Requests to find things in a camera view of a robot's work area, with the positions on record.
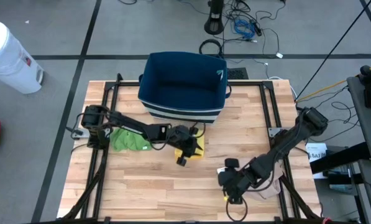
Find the wooden table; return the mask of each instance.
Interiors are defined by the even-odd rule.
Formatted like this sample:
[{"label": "wooden table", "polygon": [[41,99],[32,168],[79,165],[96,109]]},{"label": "wooden table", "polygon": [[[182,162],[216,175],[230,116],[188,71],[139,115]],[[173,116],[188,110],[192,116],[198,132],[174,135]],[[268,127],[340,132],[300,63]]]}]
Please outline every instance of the wooden table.
[{"label": "wooden table", "polygon": [[[290,84],[288,80],[273,81],[273,84],[282,126],[292,127],[297,113]],[[88,105],[101,104],[104,85],[105,81],[90,81],[83,109]],[[144,123],[167,123],[167,120],[149,115],[137,98],[138,90],[137,86],[120,86],[116,110]],[[266,95],[270,117],[274,120],[268,92]],[[85,139],[79,140],[75,142],[75,146],[84,143]],[[305,148],[303,143],[298,147]],[[142,152],[116,152],[110,148],[99,219],[110,216],[112,220],[128,221],[229,221],[216,169],[224,166],[225,158],[238,158],[242,166],[268,150],[259,88],[234,86],[218,119],[206,128],[205,155],[201,160],[189,160],[186,167],[178,166],[175,163],[174,150],[170,146],[161,151]],[[87,147],[80,147],[73,152],[58,217],[69,212],[83,193],[91,151]],[[308,156],[292,150],[289,160],[296,190],[313,211],[319,214],[321,208]],[[292,217],[290,197],[287,192],[285,195],[289,216]],[[94,197],[95,194],[91,196],[89,216],[92,214]],[[249,205],[249,214],[245,220],[272,221],[274,216],[281,216],[278,197],[260,202],[245,193],[244,198]],[[244,214],[244,206],[233,205],[230,213],[234,218],[240,218]]]}]

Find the yellow cable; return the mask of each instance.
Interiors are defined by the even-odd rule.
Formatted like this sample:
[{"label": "yellow cable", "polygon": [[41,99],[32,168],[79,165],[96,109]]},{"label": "yellow cable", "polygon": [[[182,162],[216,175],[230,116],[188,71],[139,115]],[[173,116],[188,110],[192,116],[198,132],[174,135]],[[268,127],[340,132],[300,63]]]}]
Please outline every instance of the yellow cable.
[{"label": "yellow cable", "polygon": [[340,85],[341,83],[344,83],[345,81],[346,81],[346,80],[339,81],[339,82],[336,83],[336,84],[333,84],[333,85],[327,86],[327,87],[325,87],[325,88],[322,88],[322,89],[320,89],[320,90],[318,90],[318,91],[316,91],[316,92],[314,92],[314,93],[309,94],[308,96],[304,96],[304,97],[302,97],[301,99],[296,100],[296,103],[298,103],[299,101],[301,101],[301,100],[303,100],[303,99],[307,99],[307,98],[309,98],[309,97],[311,97],[311,96],[313,96],[313,95],[315,95],[315,94],[318,94],[318,93],[320,93],[320,92],[322,92],[322,91],[325,91],[325,90],[328,90],[328,89],[333,88],[333,87],[335,87],[335,86],[338,86],[338,85]]},{"label": "yellow cable", "polygon": [[311,97],[311,96],[313,96],[313,95],[316,95],[316,94],[318,94],[318,93],[320,93],[320,92],[322,92],[322,91],[325,91],[325,90],[328,90],[328,89],[333,88],[333,87],[335,87],[335,86],[338,86],[338,85],[340,85],[341,83],[344,83],[344,82],[346,82],[346,80],[339,81],[338,83],[335,83],[335,84],[333,84],[333,85],[329,85],[329,86],[327,86],[327,87],[324,87],[324,88],[322,88],[322,89],[320,89],[320,90],[318,90],[318,91],[316,91],[316,92],[314,92],[314,93],[311,93],[311,94],[309,94],[309,95],[307,95],[307,96],[302,97],[301,99],[296,100],[296,103],[298,103],[298,102],[301,101],[301,100],[307,99],[307,98],[309,98],[309,97]]}]

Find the navy blue basket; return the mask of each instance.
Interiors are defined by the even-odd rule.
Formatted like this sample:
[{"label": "navy blue basket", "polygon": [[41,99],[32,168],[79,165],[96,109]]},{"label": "navy blue basket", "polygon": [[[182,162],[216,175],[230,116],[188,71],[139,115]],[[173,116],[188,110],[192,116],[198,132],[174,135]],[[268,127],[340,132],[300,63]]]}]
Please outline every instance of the navy blue basket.
[{"label": "navy blue basket", "polygon": [[138,98],[152,116],[213,123],[224,107],[227,63],[207,55],[160,52],[149,55]]}]

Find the gray carpet floor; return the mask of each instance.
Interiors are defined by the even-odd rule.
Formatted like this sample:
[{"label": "gray carpet floor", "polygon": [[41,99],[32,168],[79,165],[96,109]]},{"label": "gray carpet floor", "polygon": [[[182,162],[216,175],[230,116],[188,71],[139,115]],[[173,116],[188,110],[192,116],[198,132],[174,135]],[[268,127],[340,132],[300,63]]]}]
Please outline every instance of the gray carpet floor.
[{"label": "gray carpet floor", "polygon": [[[209,11],[207,1],[187,1],[201,12]],[[275,12],[282,6],[277,0],[246,2],[252,15],[258,10]],[[266,75],[289,79],[299,93],[362,8],[359,0],[287,1],[276,20],[260,21],[263,28],[271,28],[278,34],[279,52],[284,58],[256,59],[268,63],[267,74],[265,67],[252,59],[236,59],[236,54],[261,56],[263,38],[258,37],[256,43],[225,44],[225,53],[232,54],[228,67],[246,67],[250,79],[264,79]],[[93,11],[96,20],[94,27],[90,27]],[[113,80],[118,72],[126,80],[135,80],[152,52],[198,52],[200,43],[212,38],[203,30],[206,18],[189,4],[178,1],[140,0],[126,6],[115,0],[0,0],[0,21],[48,72],[42,89],[31,95],[20,95],[0,82],[3,126],[0,223],[31,221],[53,148],[57,163],[52,167],[53,177],[41,220],[56,217],[73,146],[69,134],[63,133],[62,128],[72,125],[81,112],[90,80]],[[275,54],[277,38],[270,30],[265,34],[264,52]],[[224,31],[224,36],[226,39],[238,37],[230,29]],[[206,48],[206,53],[214,51]],[[324,64],[303,96],[358,74],[363,65],[371,66],[371,19],[366,13],[333,54],[335,57]],[[115,56],[101,59],[98,55]],[[299,106],[317,106],[324,98]],[[346,119],[348,111],[334,109],[333,101],[352,106],[350,94],[343,91],[319,107],[328,119]],[[316,140],[326,139],[351,126],[341,121],[332,122]],[[355,127],[326,143],[352,146],[363,140],[360,128]],[[327,184],[317,183],[317,188],[325,216],[340,217],[340,220],[357,216],[357,213],[344,216],[356,209],[351,205],[353,197],[334,193],[327,189]]]}]

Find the white paper label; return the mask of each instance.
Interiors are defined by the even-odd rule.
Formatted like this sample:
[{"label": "white paper label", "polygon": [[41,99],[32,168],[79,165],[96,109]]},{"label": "white paper label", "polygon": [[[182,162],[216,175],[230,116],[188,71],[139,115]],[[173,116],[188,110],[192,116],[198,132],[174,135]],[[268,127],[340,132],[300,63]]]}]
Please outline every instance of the white paper label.
[{"label": "white paper label", "polygon": [[[309,154],[309,162],[313,162],[317,159],[326,156],[326,144],[325,143],[307,143],[305,146]],[[314,174],[314,179],[325,179],[327,177],[323,176],[322,173]]]},{"label": "white paper label", "polygon": [[222,168],[218,168],[217,169],[217,174],[221,173],[221,172],[224,172],[225,171],[225,167],[222,167]]},{"label": "white paper label", "polygon": [[278,53],[277,53],[277,57],[278,57],[278,58],[283,58],[283,54],[281,54],[281,53],[278,52]]}]

